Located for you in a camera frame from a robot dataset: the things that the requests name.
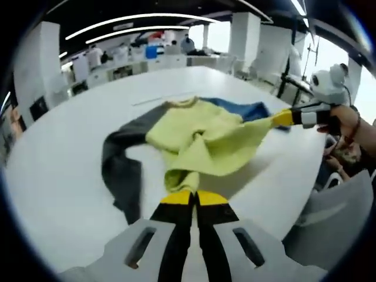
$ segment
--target gray chair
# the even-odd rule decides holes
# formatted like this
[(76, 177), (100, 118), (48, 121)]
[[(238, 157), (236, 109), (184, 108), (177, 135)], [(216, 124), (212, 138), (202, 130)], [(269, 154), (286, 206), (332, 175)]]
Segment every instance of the gray chair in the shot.
[(373, 197), (366, 170), (339, 186), (312, 194), (283, 240), (286, 255), (304, 266), (331, 270), (358, 239)]
[[(327, 141), (326, 141), (326, 145), (325, 145), (325, 148), (328, 148), (330, 147), (331, 145), (335, 144), (338, 142), (338, 140), (334, 137), (334, 136), (331, 136), (331, 135), (327, 135), (326, 137)], [(319, 184), (319, 183), (316, 183), (314, 188), (316, 191), (325, 191), (333, 186), (336, 186), (336, 185), (341, 185), (342, 183), (344, 183), (342, 177), (340, 176), (339, 173), (337, 172), (333, 172), (328, 180), (326, 181), (325, 184)]]

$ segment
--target human arm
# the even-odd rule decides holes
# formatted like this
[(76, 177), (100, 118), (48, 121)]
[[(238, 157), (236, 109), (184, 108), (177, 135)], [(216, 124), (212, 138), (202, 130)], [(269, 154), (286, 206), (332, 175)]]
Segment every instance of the human arm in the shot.
[[(338, 106), (332, 109), (331, 116), (336, 116), (341, 122), (341, 133), (343, 136), (350, 137), (357, 127), (358, 114), (350, 107)], [(318, 129), (319, 132), (328, 132), (328, 127), (324, 126)], [(371, 126), (365, 120), (360, 118), (359, 128), (353, 136), (355, 142), (367, 151), (367, 153), (376, 159), (376, 127)]]

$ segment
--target blue fabric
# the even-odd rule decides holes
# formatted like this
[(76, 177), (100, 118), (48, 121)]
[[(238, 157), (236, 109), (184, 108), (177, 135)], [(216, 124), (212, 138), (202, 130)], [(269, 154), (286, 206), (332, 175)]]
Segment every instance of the blue fabric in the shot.
[[(229, 111), (230, 113), (236, 113), (240, 115), (243, 118), (244, 122), (251, 122), (253, 120), (268, 118), (269, 116), (271, 116), (269, 110), (266, 108), (263, 102), (239, 105), (220, 98), (201, 98), (201, 100), (210, 102)], [(287, 132), (290, 131), (289, 126), (279, 126), (276, 129)]]

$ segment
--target sweater sleeve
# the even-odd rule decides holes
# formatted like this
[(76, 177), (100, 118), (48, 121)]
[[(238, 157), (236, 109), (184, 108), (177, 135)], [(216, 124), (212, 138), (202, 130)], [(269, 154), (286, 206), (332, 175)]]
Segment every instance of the sweater sleeve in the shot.
[(102, 149), (102, 177), (115, 198), (114, 205), (125, 214), (128, 224), (140, 218), (142, 165), (126, 156), (129, 147), (144, 144), (147, 132), (167, 112), (162, 104), (111, 133)]

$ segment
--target white table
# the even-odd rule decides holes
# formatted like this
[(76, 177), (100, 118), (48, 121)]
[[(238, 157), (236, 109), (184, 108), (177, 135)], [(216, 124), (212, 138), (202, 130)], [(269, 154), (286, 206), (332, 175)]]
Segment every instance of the white table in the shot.
[[(6, 177), (16, 218), (29, 241), (55, 271), (85, 266), (126, 228), (103, 183), (105, 137), (168, 99), (193, 95), (236, 103), (263, 101), (276, 112), (287, 105), (248, 83), (205, 67), (161, 70), (116, 80), (86, 91), (41, 117), (17, 141)], [(251, 218), (278, 239), (298, 219), (314, 185), (325, 138), (295, 126), (271, 130), (256, 156), (222, 178), (203, 176), (201, 187), (223, 194), (241, 218)], [(149, 218), (166, 195), (160, 153), (148, 145), (128, 150), (143, 163), (142, 215)], [(192, 232), (197, 235), (197, 228)], [(205, 270), (197, 237), (184, 273)]]

